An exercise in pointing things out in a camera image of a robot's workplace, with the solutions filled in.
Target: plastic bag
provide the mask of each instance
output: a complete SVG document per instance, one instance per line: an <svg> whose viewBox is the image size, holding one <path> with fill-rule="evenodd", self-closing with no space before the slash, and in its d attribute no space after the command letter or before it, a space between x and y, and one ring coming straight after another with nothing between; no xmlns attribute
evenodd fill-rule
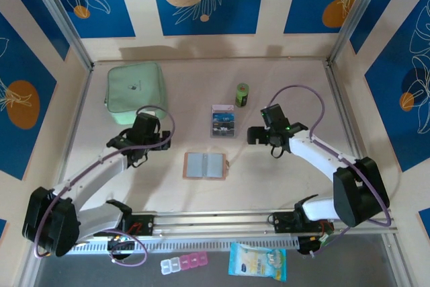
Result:
<svg viewBox="0 0 430 287"><path fill-rule="evenodd" d="M230 250L228 274L234 276L272 277L280 282L286 282L287 251L233 243Z"/></svg>

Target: white robotic arm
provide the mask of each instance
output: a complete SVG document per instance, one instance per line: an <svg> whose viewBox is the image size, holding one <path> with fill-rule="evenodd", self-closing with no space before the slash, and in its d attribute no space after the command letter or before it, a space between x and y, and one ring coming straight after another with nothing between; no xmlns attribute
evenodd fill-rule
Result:
<svg viewBox="0 0 430 287"><path fill-rule="evenodd" d="M249 144L258 141L259 144L271 145L272 155L274 148L279 147L281 154L275 158L281 157L285 151L302 157L333 183L333 197L311 196L296 204L299 224L340 219L349 227L356 227L381 212L381 203L389 206L380 172L372 159L356 159L343 154L315 137L303 124L290 124L279 104L262 109L261 115L265 127L248 129ZM369 185L359 184L363 174Z"/></svg>
<svg viewBox="0 0 430 287"><path fill-rule="evenodd" d="M115 148L106 149L103 151L103 156L99 156L98 159L103 160L106 155L114 151L116 151ZM70 199L75 206L77 220L81 223L79 226L78 240L106 229L116 228L119 225L124 213L113 204L105 203L97 208L90 208L84 211L81 209L96 191L110 179L127 170L127 168L127 156L121 154L113 156L83 177L78 185L71 187L70 190L62 196L63 200ZM54 186L53 195L57 196L63 188L67 187L73 178L82 173L82 171L57 186Z"/></svg>
<svg viewBox="0 0 430 287"><path fill-rule="evenodd" d="M157 117L138 114L133 127L111 139L95 162L51 190L40 187L32 193L23 236L61 256L89 235L108 229L127 231L132 222L138 222L127 205L108 200L97 208L82 207L111 178L140 166L142 158L146 161L149 150L167 150L170 138L168 131L160 134ZM145 230L152 233L152 227Z"/></svg>

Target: battery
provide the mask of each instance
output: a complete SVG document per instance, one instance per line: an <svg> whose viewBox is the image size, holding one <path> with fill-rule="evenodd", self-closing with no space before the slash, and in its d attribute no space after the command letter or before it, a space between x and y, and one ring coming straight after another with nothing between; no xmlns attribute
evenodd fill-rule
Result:
<svg viewBox="0 0 430 287"><path fill-rule="evenodd" d="M245 107L248 101L249 86L239 83L236 88L236 106Z"/></svg>

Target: purple cable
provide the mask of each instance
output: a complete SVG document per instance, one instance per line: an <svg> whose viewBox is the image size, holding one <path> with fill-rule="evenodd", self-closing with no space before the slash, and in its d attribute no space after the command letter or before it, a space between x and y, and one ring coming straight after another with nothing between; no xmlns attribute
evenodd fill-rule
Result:
<svg viewBox="0 0 430 287"><path fill-rule="evenodd" d="M145 256L143 257L143 260L140 260L139 262L136 263L124 263L121 261L118 261L117 259L114 258L114 249L120 245L121 243L118 243L115 247L112 248L112 250L109 252L109 256L112 259L112 262L116 263L117 265L122 265L123 267L138 267L140 265L143 265L146 262L146 259L148 258L148 251L146 250L145 245L136 237L133 237L132 235L129 235L128 233L122 232L121 230L116 230L116 229L111 229L111 230L105 230L104 232L107 233L115 233L117 235L124 235L132 240L134 240L134 242L137 242L145 251Z"/></svg>
<svg viewBox="0 0 430 287"><path fill-rule="evenodd" d="M316 92L313 88L308 87L307 85L301 85L301 84L293 84L293 85L289 85L289 86L283 87L282 89L280 89L278 92L275 93L275 95L270 100L270 102L269 102L269 104L267 106L268 107L271 106L272 103L273 103L273 101L275 101L276 97L282 91L284 91L286 89L290 89L292 87L301 87L303 89L307 89L307 90L311 91L313 94L315 94L318 97L318 99L320 100L320 103L321 103L321 114L318 117L318 119L316 120L316 122L313 124L313 126L310 127L309 138L310 138L310 141L313 142L316 146L320 147L321 149L325 150L330 155L332 155L332 156L334 156L335 158L338 159L339 158L339 154L338 153L336 153L333 149L329 148L328 146L324 145L323 143L318 142L317 140L313 139L314 130L315 130L316 126L318 126L318 124L320 123L320 121L323 119L324 114L325 114L324 99L323 99L323 97L321 97L321 94L319 94L318 92ZM379 222L379 221L376 221L376 220L369 219L368 222L380 225L382 227L389 227L391 225L391 216L390 216L390 213L388 212L388 209L385 206L384 201L382 201L381 196L375 190L375 188L373 187L373 185L369 182L369 180L364 176L364 174L353 163L351 163L350 161L346 160L345 158L341 158L340 161L343 162L344 164L346 164L347 166L349 166L350 168L352 168L354 170L354 172L356 172L356 174L358 174L358 176L361 178L361 180L364 182L364 184L367 185L367 187L369 188L369 190L371 191L371 193L374 195L375 199L378 201L378 204L380 205L382 211L384 212L386 220L387 220L387 222L383 223L383 222ZM328 245L325 245L324 247L322 247L319 250L315 251L312 254L312 256L315 256L315 255L321 253L326 247L328 247L333 242L335 242L340 237L342 237L350 228L351 227L347 227L339 235L337 235Z"/></svg>
<svg viewBox="0 0 430 287"><path fill-rule="evenodd" d="M170 120L172 121L172 130L170 132L170 136L168 136L165 140L157 143L157 144L153 144L153 145L140 145L140 146L131 146L131 147L125 147L123 149L119 149L117 151L114 151L113 153L110 153L108 155L106 155L102 160L98 160L96 162L94 162L93 164L91 164L90 166L88 166L88 168L86 168L82 173L80 173L78 176L76 176L70 183L69 186L65 186L60 193L58 193L58 195L52 200L52 202L49 204L49 206L47 207L45 213L43 214L42 219L40 220L40 224L38 226L38 229L36 231L36 236L34 237L34 256L36 258L43 258L46 257L49 252L40 254L38 251L38 246L39 246L39 240L40 240L40 235L42 234L42 229L46 223L46 220L48 219L49 214L51 213L52 209L54 208L54 206L56 205L56 203L60 200L61 196L63 196L72 186L74 186L79 180L81 180L83 177L85 177L90 171L92 171L93 169L95 169L98 165L104 163L105 161L107 161L108 159L112 158L113 156L116 156L124 151L133 151L133 150L137 150L137 149L151 149L151 148L157 148L159 146L163 146L164 144L168 143L169 140L171 140L173 134L175 133L175 120L173 119L173 116L165 109L160 108L158 106L143 106L141 108L139 108L136 111L136 114L139 113L139 111L141 111L142 109L146 109L146 108L155 108L155 109L160 109L162 111L164 111L170 118Z"/></svg>
<svg viewBox="0 0 430 287"><path fill-rule="evenodd" d="M302 84L291 84L288 85L286 87L283 87L282 89L280 89L278 92L275 93L275 95L273 96L273 98L270 100L269 104L267 105L267 107L271 106L271 104L273 103L273 101L275 101L276 97L284 90L286 89L290 89L292 87L301 87L302 89L307 89L309 91L311 91L313 94L315 94L317 96L317 98L320 100L321 103L321 114L318 117L318 119L316 119L316 122L314 123L314 125L312 127L310 127L309 130L309 138L312 138L312 135L314 134L314 130L316 128L316 126L318 126L318 124L321 122L321 120L324 117L325 114L325 103L324 103L324 99L323 97L321 97L321 94L319 94L318 92L316 92L313 88L308 87L307 85L302 85Z"/></svg>

